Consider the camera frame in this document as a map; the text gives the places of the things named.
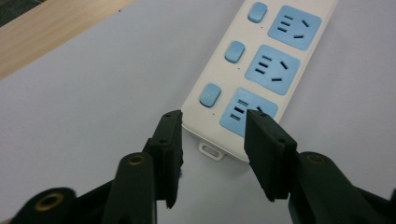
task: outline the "power switch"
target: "power switch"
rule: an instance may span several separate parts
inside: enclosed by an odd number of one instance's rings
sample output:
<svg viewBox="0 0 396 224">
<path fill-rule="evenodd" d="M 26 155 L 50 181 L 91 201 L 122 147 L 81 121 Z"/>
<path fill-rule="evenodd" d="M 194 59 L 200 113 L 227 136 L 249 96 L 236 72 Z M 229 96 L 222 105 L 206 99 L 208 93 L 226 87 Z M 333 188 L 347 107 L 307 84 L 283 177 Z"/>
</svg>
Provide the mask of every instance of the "power switch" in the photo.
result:
<svg viewBox="0 0 396 224">
<path fill-rule="evenodd" d="M 215 84 L 207 84 L 200 96 L 200 102 L 202 105 L 210 108 L 218 100 L 221 93 L 219 86 Z"/>
<path fill-rule="evenodd" d="M 245 45 L 239 41 L 234 41 L 225 53 L 225 59 L 230 63 L 237 63 L 245 51 Z"/>
<path fill-rule="evenodd" d="M 253 21 L 254 23 L 259 23 L 262 21 L 265 12 L 267 12 L 267 5 L 265 5 L 264 3 L 257 2 L 251 8 L 247 18 L 250 21 Z"/>
</svg>

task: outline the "socket hole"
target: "socket hole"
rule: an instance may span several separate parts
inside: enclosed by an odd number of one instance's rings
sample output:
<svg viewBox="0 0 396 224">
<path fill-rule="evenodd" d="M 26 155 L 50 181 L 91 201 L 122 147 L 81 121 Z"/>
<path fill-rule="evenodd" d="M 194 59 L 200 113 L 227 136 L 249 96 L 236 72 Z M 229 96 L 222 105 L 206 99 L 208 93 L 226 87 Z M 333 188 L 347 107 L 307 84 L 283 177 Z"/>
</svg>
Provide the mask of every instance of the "socket hole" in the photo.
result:
<svg viewBox="0 0 396 224">
<path fill-rule="evenodd" d="M 290 23 L 288 23 L 288 22 L 282 21 L 281 23 L 284 24 L 284 25 L 286 25 L 286 26 L 290 26 Z"/>
<path fill-rule="evenodd" d="M 246 103 L 243 100 L 238 100 L 238 104 L 244 105 L 244 106 L 248 106 L 248 103 Z"/>
<path fill-rule="evenodd" d="M 282 27 L 277 27 L 277 29 L 280 30 L 280 31 L 282 31 L 282 32 L 285 32 L 285 33 L 288 31 L 288 30 L 286 30 L 286 29 L 284 29 L 284 28 L 282 28 Z"/>
<path fill-rule="evenodd" d="M 241 120 L 241 118 L 239 118 L 238 116 L 231 114 L 230 116 L 232 119 L 236 119 L 237 121 Z"/>
<path fill-rule="evenodd" d="M 284 17 L 285 17 L 286 19 L 289 19 L 289 20 L 291 20 L 291 21 L 292 21 L 292 20 L 294 20 L 294 18 L 293 18 L 293 17 L 291 17 L 291 16 L 288 16 L 288 15 L 285 15 Z"/>
<path fill-rule="evenodd" d="M 286 70 L 288 70 L 289 68 L 288 68 L 288 66 L 282 61 L 282 62 L 280 62 L 280 64 L 282 65 L 282 67 L 284 68 L 284 69 L 286 69 Z"/>
<path fill-rule="evenodd" d="M 264 59 L 270 61 L 270 62 L 272 61 L 272 58 L 270 58 L 270 57 L 267 57 L 267 56 L 265 56 L 265 55 L 262 55 L 262 57 L 263 57 Z"/>
<path fill-rule="evenodd" d="M 258 72 L 258 73 L 261 73 L 261 74 L 265 74 L 265 72 L 264 71 L 262 71 L 262 70 L 260 70 L 260 69 L 258 69 L 258 68 L 256 68 L 256 70 L 255 70 L 256 72 Z"/>
<path fill-rule="evenodd" d="M 259 65 L 266 67 L 266 68 L 268 67 L 268 64 L 265 64 L 265 63 L 259 63 Z"/>
<path fill-rule="evenodd" d="M 308 22 L 306 22 L 305 20 L 302 20 L 302 22 L 303 22 L 303 24 L 304 24 L 306 27 L 309 27 Z"/>
<path fill-rule="evenodd" d="M 235 107 L 234 110 L 238 111 L 238 112 L 241 113 L 241 114 L 244 114 L 244 113 L 245 113 L 245 111 L 244 111 L 243 109 L 238 108 L 238 107 Z"/>
</svg>

